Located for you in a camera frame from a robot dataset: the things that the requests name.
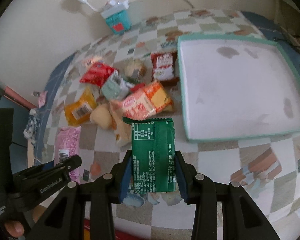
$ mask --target orange snack packet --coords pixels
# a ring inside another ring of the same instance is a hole
[[[89,121],[90,114],[97,107],[95,98],[89,87],[86,87],[77,102],[64,107],[69,126],[79,126]]]
[[[112,101],[117,105],[121,114],[134,120],[145,120],[165,107],[172,105],[173,101],[157,80],[140,88],[123,101]]]

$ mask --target pink packaging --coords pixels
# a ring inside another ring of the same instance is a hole
[[[63,162],[73,155],[79,155],[81,126],[63,127],[59,129],[54,148],[54,165]],[[69,173],[71,180],[80,183],[79,168]]]
[[[38,98],[39,108],[43,107],[46,104],[46,98],[47,98],[47,91],[41,92]]]

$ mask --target green snack packet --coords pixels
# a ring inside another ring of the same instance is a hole
[[[136,121],[124,117],[132,126],[133,184],[136,193],[176,190],[172,118]]]

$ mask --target human hand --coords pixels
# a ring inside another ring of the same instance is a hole
[[[32,218],[35,223],[39,220],[39,218],[45,212],[45,210],[46,210],[46,208],[41,205],[38,205],[33,209]],[[22,224],[18,221],[5,222],[4,227],[6,228],[7,232],[11,236],[16,237],[16,238],[22,236],[23,233],[25,232]]]

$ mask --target small teal carton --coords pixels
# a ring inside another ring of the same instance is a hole
[[[126,10],[128,8],[129,1],[126,0],[119,2],[101,13],[114,34],[122,34],[131,28],[131,21]]]
[[[131,27],[131,21],[126,10],[111,15],[106,19],[106,23],[114,34],[124,33]]]

